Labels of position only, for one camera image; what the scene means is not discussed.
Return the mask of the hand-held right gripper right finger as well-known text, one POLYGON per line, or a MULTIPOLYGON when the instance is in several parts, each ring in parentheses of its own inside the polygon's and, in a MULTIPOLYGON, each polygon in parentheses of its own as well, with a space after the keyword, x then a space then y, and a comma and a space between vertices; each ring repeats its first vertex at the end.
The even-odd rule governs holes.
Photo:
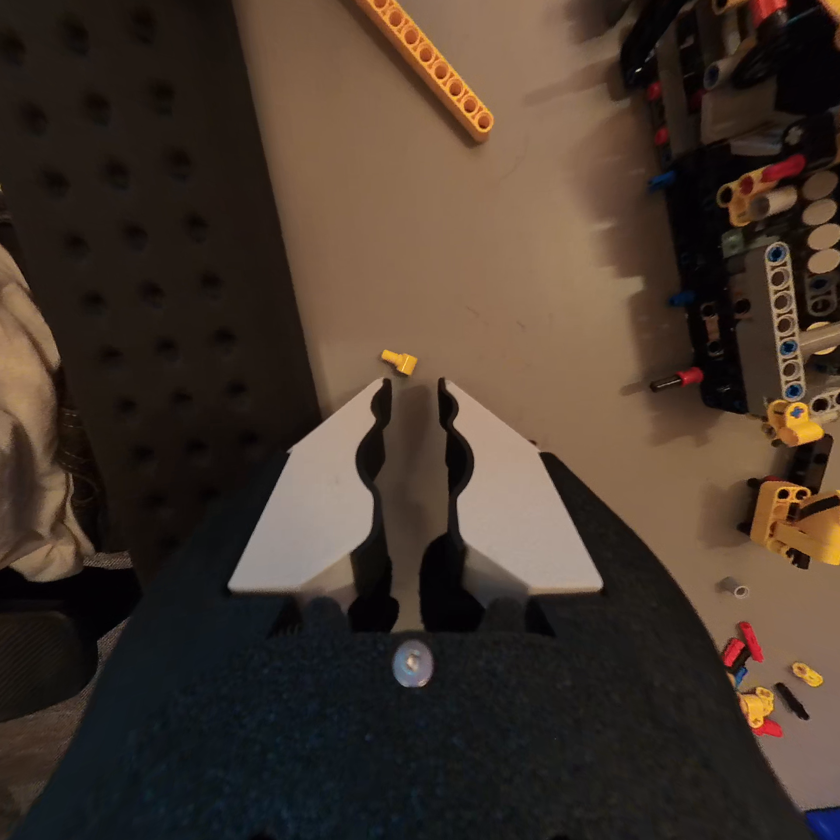
POLYGON ((453 381, 437 382, 445 434, 445 531, 427 546, 420 610, 429 633, 470 633, 498 601, 602 593, 603 578, 543 451, 453 381))

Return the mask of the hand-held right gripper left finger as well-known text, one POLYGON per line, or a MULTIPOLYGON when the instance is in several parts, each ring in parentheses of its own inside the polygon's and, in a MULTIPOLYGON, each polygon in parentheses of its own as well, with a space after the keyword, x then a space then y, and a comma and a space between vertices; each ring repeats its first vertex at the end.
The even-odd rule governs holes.
POLYGON ((227 583, 233 595, 280 595, 299 607, 329 598, 356 632, 388 633, 392 594, 382 497, 392 381, 373 380, 287 451, 227 583))

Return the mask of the grey desk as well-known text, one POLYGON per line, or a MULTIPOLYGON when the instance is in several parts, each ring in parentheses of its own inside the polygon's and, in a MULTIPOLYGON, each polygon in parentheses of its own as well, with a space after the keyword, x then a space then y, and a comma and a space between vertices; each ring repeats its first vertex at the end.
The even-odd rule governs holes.
POLYGON ((354 2, 235 2, 322 412, 395 378, 377 480, 398 630, 445 529, 436 384, 556 454, 668 566, 719 648, 754 626, 770 682, 803 661, 808 722, 756 740, 802 809, 838 804, 838 568, 797 570, 737 530, 784 453, 757 420, 648 383, 690 364, 657 159, 597 2, 403 2, 491 110, 466 133, 354 2), (731 576, 750 588, 716 592, 731 576))

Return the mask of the yellow black brick subassembly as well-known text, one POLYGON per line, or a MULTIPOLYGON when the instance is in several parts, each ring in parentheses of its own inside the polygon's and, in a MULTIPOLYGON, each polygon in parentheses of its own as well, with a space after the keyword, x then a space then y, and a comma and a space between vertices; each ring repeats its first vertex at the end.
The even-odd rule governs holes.
POLYGON ((748 513, 738 524, 753 543, 807 570, 813 561, 839 565, 839 493, 813 493, 773 476, 750 478, 748 513))

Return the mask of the pile of small coloured pins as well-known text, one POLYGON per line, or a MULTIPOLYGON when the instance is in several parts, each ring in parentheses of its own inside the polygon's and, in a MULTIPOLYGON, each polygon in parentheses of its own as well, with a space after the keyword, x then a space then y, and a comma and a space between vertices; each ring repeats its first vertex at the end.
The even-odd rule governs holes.
POLYGON ((754 736, 781 739, 784 729, 777 719, 779 711, 786 711, 801 722, 812 719, 802 690, 794 688, 794 684, 821 688, 823 675, 799 660, 788 665, 786 677, 770 682, 768 655, 751 622, 736 623, 733 635, 720 651, 720 661, 735 691, 740 713, 754 736))

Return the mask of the partly built yellow toy car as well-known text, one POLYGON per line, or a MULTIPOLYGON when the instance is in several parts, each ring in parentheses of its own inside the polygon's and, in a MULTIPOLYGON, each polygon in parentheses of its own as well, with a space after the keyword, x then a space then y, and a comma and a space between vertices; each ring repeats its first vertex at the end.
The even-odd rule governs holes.
POLYGON ((644 97, 709 408, 797 447, 838 421, 838 2, 639 2, 618 62, 644 97))

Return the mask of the black perforated foam pad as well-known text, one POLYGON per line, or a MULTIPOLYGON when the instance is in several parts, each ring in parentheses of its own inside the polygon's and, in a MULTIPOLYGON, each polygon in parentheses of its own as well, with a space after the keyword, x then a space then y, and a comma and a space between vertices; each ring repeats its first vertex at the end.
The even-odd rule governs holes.
POLYGON ((320 422, 232 2, 2 2, 2 186, 143 583, 320 422))

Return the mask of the long yellow holed beam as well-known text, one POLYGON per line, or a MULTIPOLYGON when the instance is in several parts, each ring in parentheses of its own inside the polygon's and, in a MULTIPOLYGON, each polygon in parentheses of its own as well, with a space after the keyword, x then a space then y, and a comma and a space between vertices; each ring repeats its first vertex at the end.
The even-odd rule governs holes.
POLYGON ((495 119, 491 110, 397 1, 354 4, 395 48, 477 144, 488 141, 495 119))

